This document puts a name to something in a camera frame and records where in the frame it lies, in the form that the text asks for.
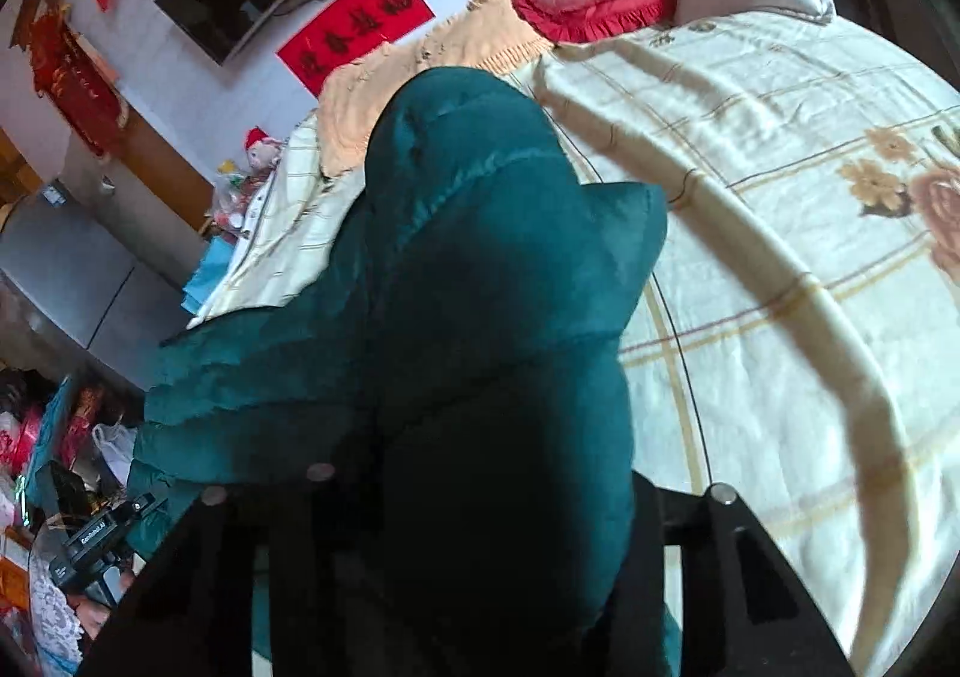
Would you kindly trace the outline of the person's left hand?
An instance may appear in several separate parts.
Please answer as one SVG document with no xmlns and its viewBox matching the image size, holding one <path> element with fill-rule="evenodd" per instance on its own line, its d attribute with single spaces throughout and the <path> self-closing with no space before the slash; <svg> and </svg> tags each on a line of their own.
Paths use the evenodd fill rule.
<svg viewBox="0 0 960 677">
<path fill-rule="evenodd" d="M 83 631 L 91 640 L 94 640 L 110 617 L 109 607 L 89 599 L 84 594 L 69 594 L 67 601 L 82 625 Z"/>
</svg>

